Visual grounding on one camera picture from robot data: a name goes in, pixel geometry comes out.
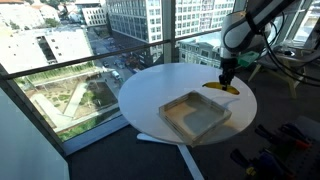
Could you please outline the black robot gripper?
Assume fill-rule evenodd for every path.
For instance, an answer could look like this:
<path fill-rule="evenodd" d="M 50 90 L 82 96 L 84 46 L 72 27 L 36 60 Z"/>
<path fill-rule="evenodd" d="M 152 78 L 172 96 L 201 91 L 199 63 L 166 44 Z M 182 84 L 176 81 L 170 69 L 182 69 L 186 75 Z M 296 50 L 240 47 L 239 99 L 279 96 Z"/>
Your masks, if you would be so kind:
<path fill-rule="evenodd" d="M 221 89 L 227 91 L 228 85 L 231 84 L 232 79 L 235 75 L 235 68 L 238 65 L 236 58 L 222 58 L 221 68 L 222 74 L 219 76 L 219 85 Z"/>

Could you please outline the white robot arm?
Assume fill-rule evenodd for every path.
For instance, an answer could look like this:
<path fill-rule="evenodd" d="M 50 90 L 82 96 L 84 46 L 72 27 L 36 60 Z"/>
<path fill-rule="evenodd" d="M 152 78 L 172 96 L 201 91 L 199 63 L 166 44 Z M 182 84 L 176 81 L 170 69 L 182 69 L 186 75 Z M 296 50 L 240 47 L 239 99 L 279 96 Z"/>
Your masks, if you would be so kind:
<path fill-rule="evenodd" d="M 219 84 L 227 91 L 235 75 L 237 56 L 246 51 L 265 26 L 295 0 L 262 0 L 249 10 L 228 14 L 221 29 L 220 57 L 222 74 Z"/>

